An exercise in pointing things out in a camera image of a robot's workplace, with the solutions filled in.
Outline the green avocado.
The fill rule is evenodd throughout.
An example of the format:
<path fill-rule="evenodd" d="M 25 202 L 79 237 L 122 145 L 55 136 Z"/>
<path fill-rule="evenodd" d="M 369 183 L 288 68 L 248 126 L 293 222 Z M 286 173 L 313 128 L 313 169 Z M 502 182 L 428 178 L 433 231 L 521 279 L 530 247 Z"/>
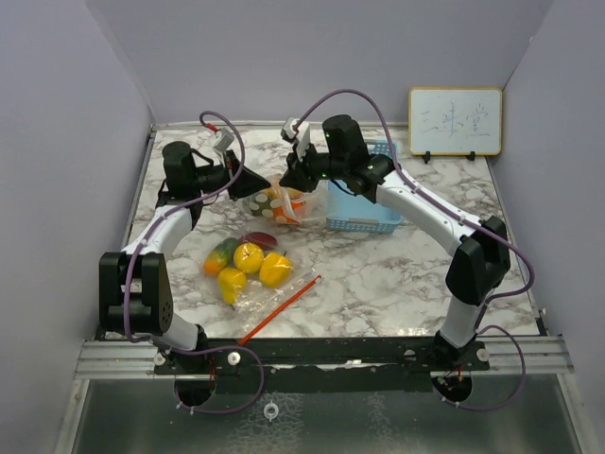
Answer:
<path fill-rule="evenodd" d="M 271 203 L 274 198 L 267 192 L 261 191 L 247 197 L 244 208 L 254 217 L 273 218 L 273 207 Z"/>

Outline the yellow orange fruit front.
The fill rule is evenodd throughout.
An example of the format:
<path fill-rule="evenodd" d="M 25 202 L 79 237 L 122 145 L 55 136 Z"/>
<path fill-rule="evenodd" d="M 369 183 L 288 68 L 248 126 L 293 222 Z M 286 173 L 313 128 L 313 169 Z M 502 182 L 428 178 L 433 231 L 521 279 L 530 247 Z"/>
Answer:
<path fill-rule="evenodd" d="M 263 193 L 270 199 L 270 200 L 281 200 L 284 196 L 283 196 L 283 191 L 281 189 L 276 189 L 276 188 L 267 188 L 263 191 Z"/>

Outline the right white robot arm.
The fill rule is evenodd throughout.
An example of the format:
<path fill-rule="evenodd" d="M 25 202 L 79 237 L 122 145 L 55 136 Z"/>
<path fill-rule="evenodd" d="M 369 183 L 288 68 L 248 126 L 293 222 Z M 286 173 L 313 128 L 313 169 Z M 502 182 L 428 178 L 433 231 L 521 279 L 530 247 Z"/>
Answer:
<path fill-rule="evenodd" d="M 354 195 L 399 213 L 443 247 L 452 258 L 445 278 L 451 300 L 434 358 L 443 369 L 457 369 L 469 356 L 467 345 L 475 339 L 488 296 L 510 269 L 504 222 L 483 221 L 426 190 L 403 171 L 395 150 L 369 152 L 349 115 L 330 117 L 322 128 L 325 152 L 312 144 L 307 122 L 286 120 L 281 136 L 292 150 L 280 185 L 311 193 L 321 180 L 343 182 Z"/>

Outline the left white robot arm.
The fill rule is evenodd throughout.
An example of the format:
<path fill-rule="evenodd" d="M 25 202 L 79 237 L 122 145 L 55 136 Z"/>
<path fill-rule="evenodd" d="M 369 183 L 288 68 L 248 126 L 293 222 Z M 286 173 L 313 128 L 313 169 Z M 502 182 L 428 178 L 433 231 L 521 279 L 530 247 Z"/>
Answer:
<path fill-rule="evenodd" d="M 223 161 L 197 166 L 199 152 L 183 141 L 162 150 L 164 185 L 154 216 L 144 231 L 119 253 L 104 253 L 98 266 L 99 323 L 131 342 L 153 341 L 176 352 L 184 371 L 208 364 L 202 328 L 175 314 L 166 262 L 192 232 L 205 201 L 226 191 L 232 200 L 270 187 L 266 178 L 242 164 L 231 149 Z"/>

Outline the blue perforated plastic basket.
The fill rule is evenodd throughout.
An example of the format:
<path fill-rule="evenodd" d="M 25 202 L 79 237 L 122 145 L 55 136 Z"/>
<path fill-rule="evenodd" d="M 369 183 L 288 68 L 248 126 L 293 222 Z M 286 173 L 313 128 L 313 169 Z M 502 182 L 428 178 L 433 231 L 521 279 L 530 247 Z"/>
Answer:
<path fill-rule="evenodd" d="M 332 231 L 392 234 L 402 223 L 397 212 L 354 196 L 343 181 L 327 184 L 326 226 Z"/>

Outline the clear bag white zipper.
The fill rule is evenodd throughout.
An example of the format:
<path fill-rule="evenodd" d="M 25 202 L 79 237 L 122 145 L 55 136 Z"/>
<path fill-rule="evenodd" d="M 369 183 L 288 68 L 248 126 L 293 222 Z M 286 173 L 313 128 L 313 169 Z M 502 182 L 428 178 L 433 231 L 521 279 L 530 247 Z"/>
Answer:
<path fill-rule="evenodd" d="M 292 210 L 296 214 L 297 219 L 299 220 L 298 225 L 303 225 L 305 223 L 311 223 L 311 222 L 316 222 L 316 221 L 320 221 L 320 220 L 325 220 L 326 211 L 327 211 L 327 195 L 328 195 L 328 188 L 327 188 L 326 183 L 319 183 L 317 188 L 311 193 L 303 193 L 301 191 L 297 191 L 292 188 L 281 187 L 279 185 L 280 176 L 277 174 L 269 177 L 268 180 L 270 182 L 270 188 L 273 187 L 276 189 L 281 189 L 283 191 L 283 196 L 284 196 L 281 200 L 279 200 L 279 199 L 273 200 L 273 202 L 271 203 L 272 207 L 276 207 L 276 206 L 280 206 L 280 205 L 284 205 L 284 206 L 290 205 L 291 206 L 292 201 L 303 200 L 303 201 L 306 201 L 306 209 L 304 211 L 295 212 L 291 206 Z M 243 202 L 245 199 L 240 201 L 239 205 L 245 213 L 250 214 L 244 208 Z M 273 218 L 263 218 L 263 219 L 277 223 L 273 220 Z"/>

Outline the red zipper clear bag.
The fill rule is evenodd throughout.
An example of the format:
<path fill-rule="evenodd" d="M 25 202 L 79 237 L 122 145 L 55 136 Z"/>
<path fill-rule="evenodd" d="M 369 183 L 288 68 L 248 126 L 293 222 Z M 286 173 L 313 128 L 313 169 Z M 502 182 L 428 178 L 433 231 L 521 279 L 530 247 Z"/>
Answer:
<path fill-rule="evenodd" d="M 221 296 L 217 282 L 217 276 L 207 276 L 202 269 L 203 262 L 208 253 L 221 241 L 228 237 L 240 238 L 250 232 L 265 232 L 275 236 L 278 247 L 273 251 L 264 251 L 265 257 L 269 253 L 280 253 L 287 256 L 293 265 L 289 278 L 278 288 L 264 286 L 255 274 L 246 274 L 248 283 L 238 295 L 233 305 L 227 305 Z M 211 286 L 213 297 L 223 306 L 234 312 L 236 317 L 236 328 L 233 336 L 241 346 L 248 344 L 253 338 L 259 336 L 268 325 L 277 319 L 287 308 L 300 300 L 305 293 L 318 284 L 321 275 L 312 266 L 303 262 L 302 256 L 297 248 L 290 242 L 278 237 L 277 234 L 267 229 L 251 229 L 239 231 L 221 239 L 210 250 L 203 254 L 199 262 L 199 271 L 202 278 Z M 235 268 L 233 259 L 226 268 Z"/>

